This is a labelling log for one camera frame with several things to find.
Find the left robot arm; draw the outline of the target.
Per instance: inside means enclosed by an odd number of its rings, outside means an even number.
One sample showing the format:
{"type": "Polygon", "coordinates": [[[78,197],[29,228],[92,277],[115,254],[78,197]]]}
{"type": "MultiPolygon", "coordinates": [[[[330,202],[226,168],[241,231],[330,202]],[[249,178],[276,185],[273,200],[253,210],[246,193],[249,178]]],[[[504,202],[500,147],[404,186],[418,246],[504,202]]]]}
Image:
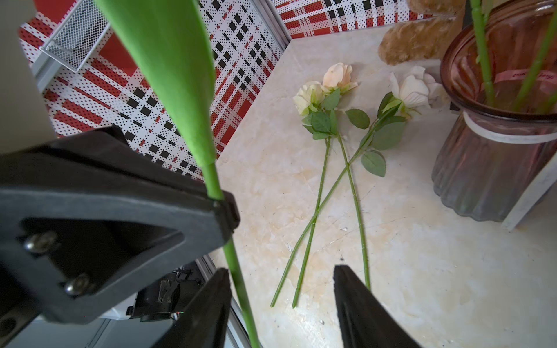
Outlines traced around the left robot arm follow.
{"type": "Polygon", "coordinates": [[[85,324],[136,295],[131,316],[174,312],[177,269],[239,222],[232,194],[210,198],[115,126],[2,155],[1,311],[30,300],[48,320],[85,324]]]}

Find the small white rose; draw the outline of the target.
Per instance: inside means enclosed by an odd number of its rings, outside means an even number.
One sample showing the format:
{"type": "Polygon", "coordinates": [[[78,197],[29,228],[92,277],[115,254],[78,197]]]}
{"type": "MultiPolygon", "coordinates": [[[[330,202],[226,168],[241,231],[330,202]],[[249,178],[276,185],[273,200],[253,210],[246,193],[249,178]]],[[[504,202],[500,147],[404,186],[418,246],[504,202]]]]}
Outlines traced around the small white rose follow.
{"type": "MultiPolygon", "coordinates": [[[[354,162],[360,161],[368,173],[379,178],[385,177],[387,161],[383,155],[384,151],[400,143],[406,124],[414,115],[419,114],[423,109],[430,109],[436,102],[444,100],[444,91],[441,84],[421,66],[411,68],[410,72],[402,80],[398,80],[395,74],[390,76],[390,80],[391,90],[381,99],[377,109],[377,116],[374,119],[371,119],[365,111],[357,108],[344,110],[343,112],[348,117],[352,126],[365,132],[354,154],[348,155],[347,153],[351,164],[351,171],[354,162]]],[[[350,91],[352,89],[340,94],[338,105],[331,112],[331,120],[336,123],[336,131],[340,131],[338,126],[338,114],[341,112],[339,103],[342,101],[342,97],[350,91]]],[[[332,137],[331,150],[334,142],[337,142],[340,146],[337,133],[332,137]]],[[[349,181],[345,169],[345,161],[344,168],[335,182],[333,182],[330,190],[328,192],[323,191],[326,202],[323,204],[319,216],[331,200],[343,178],[347,178],[349,181]]],[[[281,290],[286,283],[297,253],[301,249],[305,251],[307,240],[304,239],[300,242],[299,238],[290,252],[287,264],[272,297],[271,307],[275,307],[278,302],[281,290]]]]}

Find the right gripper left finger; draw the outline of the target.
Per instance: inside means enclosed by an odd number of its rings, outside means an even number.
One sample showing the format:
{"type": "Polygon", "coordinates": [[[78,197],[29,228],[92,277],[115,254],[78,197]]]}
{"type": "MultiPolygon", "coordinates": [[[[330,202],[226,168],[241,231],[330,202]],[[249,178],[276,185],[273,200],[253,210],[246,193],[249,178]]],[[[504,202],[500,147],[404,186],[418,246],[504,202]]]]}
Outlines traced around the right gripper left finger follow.
{"type": "Polygon", "coordinates": [[[153,347],[223,347],[231,300],[229,271],[219,268],[153,347]]]}

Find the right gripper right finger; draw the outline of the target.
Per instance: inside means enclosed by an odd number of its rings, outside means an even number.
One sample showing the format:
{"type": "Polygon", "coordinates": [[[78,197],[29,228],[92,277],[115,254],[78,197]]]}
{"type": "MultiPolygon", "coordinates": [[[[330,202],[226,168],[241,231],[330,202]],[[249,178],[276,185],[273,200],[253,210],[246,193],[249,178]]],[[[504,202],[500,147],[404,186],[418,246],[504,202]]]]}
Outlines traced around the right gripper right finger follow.
{"type": "Polygon", "coordinates": [[[345,347],[419,346],[347,265],[334,268],[334,294],[345,347]]]}

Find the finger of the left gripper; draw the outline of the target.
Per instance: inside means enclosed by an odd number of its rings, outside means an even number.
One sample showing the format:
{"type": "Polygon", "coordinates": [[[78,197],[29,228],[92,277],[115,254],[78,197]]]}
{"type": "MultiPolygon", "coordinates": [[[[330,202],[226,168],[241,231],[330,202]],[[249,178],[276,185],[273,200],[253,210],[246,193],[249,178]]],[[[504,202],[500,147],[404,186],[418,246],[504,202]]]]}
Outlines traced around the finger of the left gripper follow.
{"type": "Polygon", "coordinates": [[[210,198],[115,126],[2,155],[1,311],[29,300],[53,322],[89,323],[239,222],[232,194],[210,198]]]}

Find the pink tulip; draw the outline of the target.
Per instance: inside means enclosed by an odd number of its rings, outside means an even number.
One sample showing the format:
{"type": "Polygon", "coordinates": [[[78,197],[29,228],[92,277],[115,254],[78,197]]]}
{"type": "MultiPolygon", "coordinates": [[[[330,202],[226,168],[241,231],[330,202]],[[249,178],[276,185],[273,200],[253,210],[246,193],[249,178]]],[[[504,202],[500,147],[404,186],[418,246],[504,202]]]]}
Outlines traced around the pink tulip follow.
{"type": "Polygon", "coordinates": [[[207,195],[225,204],[216,169],[210,107],[216,70],[196,1],[97,1],[123,46],[177,126],[207,195]]]}

